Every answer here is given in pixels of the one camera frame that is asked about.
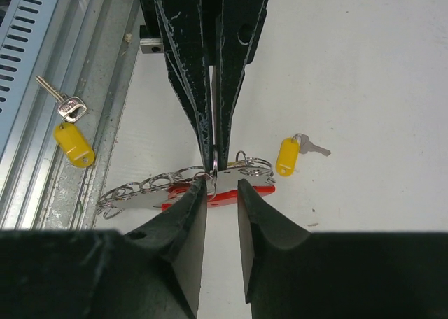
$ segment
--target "key with yellow tag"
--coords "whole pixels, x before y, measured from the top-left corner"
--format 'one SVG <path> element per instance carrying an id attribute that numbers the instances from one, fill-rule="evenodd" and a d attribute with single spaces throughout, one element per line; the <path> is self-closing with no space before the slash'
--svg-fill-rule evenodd
<path id="1" fill-rule="evenodd" d="M 92 165 L 95 160 L 95 153 L 74 124 L 61 123 L 55 128 L 53 136 L 74 166 L 88 167 Z"/>
<path id="2" fill-rule="evenodd" d="M 295 162 L 300 151 L 299 137 L 300 135 L 296 134 L 281 142 L 279 156 L 275 164 L 275 170 L 280 176 L 289 177 L 294 172 Z"/>

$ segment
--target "white background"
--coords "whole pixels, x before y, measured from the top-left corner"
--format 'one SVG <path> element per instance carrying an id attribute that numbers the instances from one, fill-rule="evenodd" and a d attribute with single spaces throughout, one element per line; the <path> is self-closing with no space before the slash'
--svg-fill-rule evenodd
<path id="1" fill-rule="evenodd" d="M 269 0 L 237 104 L 231 154 L 273 163 L 307 134 L 332 155 L 300 155 L 266 198 L 310 231 L 448 229 L 447 0 Z M 139 55 L 107 189 L 200 164 L 162 55 Z M 122 232 L 154 211 L 97 227 Z M 250 318 L 236 206 L 209 209 L 199 318 Z"/>

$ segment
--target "small debris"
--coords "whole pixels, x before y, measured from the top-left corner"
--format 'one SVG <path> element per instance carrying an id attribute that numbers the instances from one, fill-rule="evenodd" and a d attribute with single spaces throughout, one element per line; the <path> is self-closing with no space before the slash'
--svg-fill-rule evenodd
<path id="1" fill-rule="evenodd" d="M 125 34 L 124 41 L 130 44 L 132 41 L 132 34 Z"/>

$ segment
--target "silver key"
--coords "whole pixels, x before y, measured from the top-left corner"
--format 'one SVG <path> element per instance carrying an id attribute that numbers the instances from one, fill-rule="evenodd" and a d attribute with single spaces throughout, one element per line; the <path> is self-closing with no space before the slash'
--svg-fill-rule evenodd
<path id="1" fill-rule="evenodd" d="M 298 134 L 300 137 L 300 150 L 299 153 L 304 155 L 305 153 L 321 153 L 322 155 L 328 157 L 331 155 L 331 151 L 324 149 L 320 146 L 316 146 L 309 140 L 309 137 L 304 134 Z"/>
<path id="2" fill-rule="evenodd" d="M 56 99 L 59 104 L 57 107 L 57 112 L 67 122 L 75 123 L 87 113 L 87 106 L 79 97 L 68 97 L 66 94 L 59 92 L 41 76 L 37 76 L 36 81 L 43 89 L 45 89 L 52 97 Z"/>

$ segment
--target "ventilation slot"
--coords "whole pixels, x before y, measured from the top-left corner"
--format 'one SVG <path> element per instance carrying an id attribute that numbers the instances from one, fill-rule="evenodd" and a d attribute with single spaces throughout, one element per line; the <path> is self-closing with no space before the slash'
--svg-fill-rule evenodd
<path id="1" fill-rule="evenodd" d="M 31 29 L 28 29 L 26 27 L 19 27 L 18 25 L 11 25 L 11 29 L 27 32 L 28 34 L 31 33 Z"/>
<path id="2" fill-rule="evenodd" d="M 29 2 L 29 3 L 33 3 L 33 4 L 37 4 L 38 6 L 42 5 L 41 1 L 37 1 L 37 0 L 23 0 L 25 2 Z"/>
<path id="3" fill-rule="evenodd" d="M 29 23 L 29 24 L 34 24 L 36 22 L 35 20 L 30 20 L 29 18 L 20 17 L 20 16 L 15 16 L 14 18 L 16 20 L 19 20 L 21 22 L 26 22 L 26 23 Z"/>
<path id="4" fill-rule="evenodd" d="M 6 35 L 9 39 L 13 39 L 14 41 L 23 41 L 26 43 L 28 41 L 28 38 L 16 36 L 15 34 L 8 34 Z"/>
<path id="5" fill-rule="evenodd" d="M 14 78 L 12 76 L 5 76 L 3 74 L 0 74 L 0 80 L 14 81 Z"/>
<path id="6" fill-rule="evenodd" d="M 13 57 L 11 55 L 0 55 L 0 59 L 10 60 L 12 62 L 21 62 L 22 60 L 17 57 Z"/>
<path id="7" fill-rule="evenodd" d="M 3 47 L 8 49 L 8 50 L 12 50 L 12 51 L 16 51 L 16 52 L 25 52 L 24 48 L 18 48 L 17 46 L 3 45 Z"/>
<path id="8" fill-rule="evenodd" d="M 4 69 L 5 71 L 17 72 L 17 69 L 12 66 L 0 65 L 0 69 Z"/>
<path id="9" fill-rule="evenodd" d="M 39 13 L 36 9 L 27 8 L 26 6 L 19 6 L 20 10 L 27 11 L 29 13 Z"/>

